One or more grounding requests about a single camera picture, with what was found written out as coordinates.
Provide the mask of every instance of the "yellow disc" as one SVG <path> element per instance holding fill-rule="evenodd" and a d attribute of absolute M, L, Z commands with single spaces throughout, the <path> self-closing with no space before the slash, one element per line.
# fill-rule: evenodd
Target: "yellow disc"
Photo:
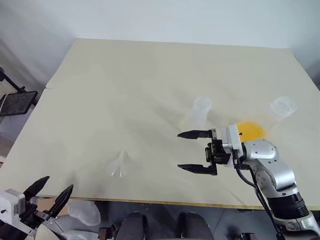
<path fill-rule="evenodd" d="M 250 121 L 241 121 L 236 124 L 241 142 L 266 139 L 266 131 L 258 124 Z"/>

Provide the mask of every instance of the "clear plastic cup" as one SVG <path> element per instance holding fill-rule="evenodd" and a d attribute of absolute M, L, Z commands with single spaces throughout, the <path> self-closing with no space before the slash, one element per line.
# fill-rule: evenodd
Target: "clear plastic cup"
<path fill-rule="evenodd" d="M 115 178 L 126 177 L 128 175 L 128 159 L 127 151 L 119 151 L 119 153 L 107 163 L 106 174 Z"/>
<path fill-rule="evenodd" d="M 212 100 L 207 96 L 198 96 L 194 102 L 192 109 L 179 124 L 182 131 L 204 130 L 206 129 L 208 112 L 213 106 Z"/>
<path fill-rule="evenodd" d="M 269 105 L 269 112 L 276 122 L 280 122 L 294 114 L 296 103 L 289 97 L 281 96 Z"/>

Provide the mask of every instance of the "white plastic bag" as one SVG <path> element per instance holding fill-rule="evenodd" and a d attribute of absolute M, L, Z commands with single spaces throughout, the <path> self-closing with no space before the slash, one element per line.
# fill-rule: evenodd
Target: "white plastic bag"
<path fill-rule="evenodd" d="M 70 199 L 66 206 L 71 217 L 87 226 L 96 226 L 101 222 L 99 209 L 93 201 Z"/>
<path fill-rule="evenodd" d="M 66 238 L 66 240 L 97 240 L 98 239 L 98 233 L 95 232 L 89 232 L 89 231 L 65 231 L 61 233 L 63 237 Z"/>

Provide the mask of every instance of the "white table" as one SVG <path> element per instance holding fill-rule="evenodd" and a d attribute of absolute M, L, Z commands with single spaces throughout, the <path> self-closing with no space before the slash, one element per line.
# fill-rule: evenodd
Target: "white table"
<path fill-rule="evenodd" d="M 74 184 L 73 197 L 260 208 L 232 168 L 218 176 L 177 164 L 205 164 L 208 139 L 178 139 L 197 96 L 213 109 L 208 128 L 246 120 L 280 96 L 296 113 L 269 139 L 293 169 L 310 209 L 320 209 L 319 91 L 289 49 L 77 39 L 47 84 L 0 169 L 0 188 L 41 194 Z M 108 174 L 124 158 L 127 176 Z"/>

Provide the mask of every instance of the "table edge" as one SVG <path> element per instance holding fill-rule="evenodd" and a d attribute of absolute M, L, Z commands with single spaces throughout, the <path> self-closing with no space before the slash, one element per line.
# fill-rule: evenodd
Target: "table edge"
<path fill-rule="evenodd" d="M 44 198 L 56 198 L 55 195 L 39 195 Z M 127 203 L 141 203 L 141 204 L 168 204 L 168 205 L 186 205 L 198 207 L 213 207 L 213 208 L 227 208 L 227 209 L 250 209 L 250 210 L 264 210 L 262 206 L 257 205 L 228 205 L 228 204 L 213 204 L 213 203 L 199 203 L 199 202 L 181 202 L 181 201 L 149 201 L 149 200 L 132 200 L 132 199 L 116 199 L 116 198 L 96 198 L 96 197 L 78 197 L 72 196 L 71 199 L 89 200 L 89 201 L 113 201 L 113 202 L 127 202 Z M 307 206 L 310 211 L 320 211 L 319 206 Z"/>

